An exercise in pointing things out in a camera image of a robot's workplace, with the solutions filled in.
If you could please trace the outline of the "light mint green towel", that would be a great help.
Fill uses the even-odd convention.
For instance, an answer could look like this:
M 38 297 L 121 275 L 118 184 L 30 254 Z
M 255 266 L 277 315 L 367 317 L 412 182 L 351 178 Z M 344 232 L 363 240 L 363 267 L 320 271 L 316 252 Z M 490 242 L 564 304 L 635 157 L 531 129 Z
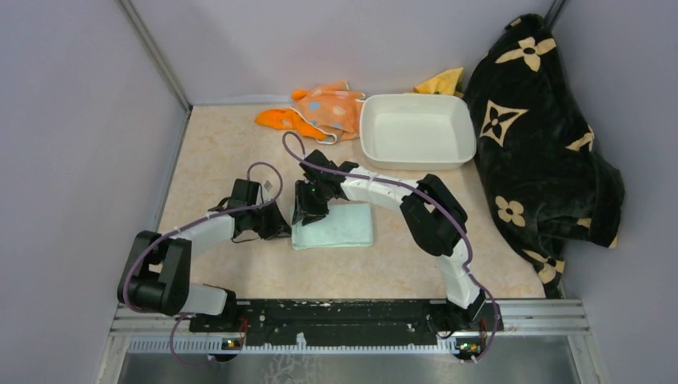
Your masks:
M 367 247 L 374 243 L 371 206 L 367 203 L 338 204 L 318 222 L 292 226 L 295 250 L 336 247 Z

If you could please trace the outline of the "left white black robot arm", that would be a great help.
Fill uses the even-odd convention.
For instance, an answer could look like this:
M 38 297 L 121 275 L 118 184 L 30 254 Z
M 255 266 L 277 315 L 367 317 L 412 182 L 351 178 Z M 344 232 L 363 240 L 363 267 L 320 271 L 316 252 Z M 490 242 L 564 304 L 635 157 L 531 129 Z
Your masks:
M 247 231 L 262 240 L 291 235 L 262 184 L 239 178 L 231 194 L 204 217 L 164 234 L 143 230 L 136 235 L 118 283 L 118 301 L 138 313 L 208 315 L 219 330 L 232 330 L 240 319 L 240 310 L 230 304 L 235 293 L 192 283 L 191 265 L 193 258 Z

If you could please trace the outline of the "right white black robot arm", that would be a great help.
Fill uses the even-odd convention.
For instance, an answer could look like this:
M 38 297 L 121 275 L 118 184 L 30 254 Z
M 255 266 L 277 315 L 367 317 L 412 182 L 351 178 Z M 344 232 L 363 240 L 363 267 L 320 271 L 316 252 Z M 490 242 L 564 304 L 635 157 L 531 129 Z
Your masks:
M 355 162 L 337 165 L 319 150 L 300 159 L 299 165 L 304 178 L 295 184 L 293 223 L 319 222 L 329 215 L 329 202 L 335 199 L 401 213 L 414 242 L 437 258 L 453 325 L 470 330 L 481 320 L 486 296 L 470 271 L 468 215 L 440 178 L 387 177 Z

